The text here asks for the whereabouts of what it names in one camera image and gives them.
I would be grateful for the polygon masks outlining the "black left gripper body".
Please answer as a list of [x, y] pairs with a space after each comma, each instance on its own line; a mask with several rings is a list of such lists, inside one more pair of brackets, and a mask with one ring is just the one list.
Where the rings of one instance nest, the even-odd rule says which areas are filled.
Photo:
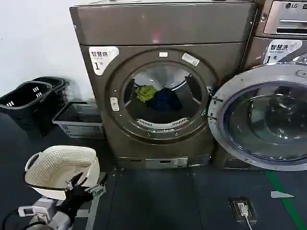
[[63, 212], [69, 217], [76, 217], [80, 207], [92, 201], [93, 195], [86, 191], [86, 187], [76, 186], [72, 190], [65, 192], [66, 199], [58, 206], [58, 211]]

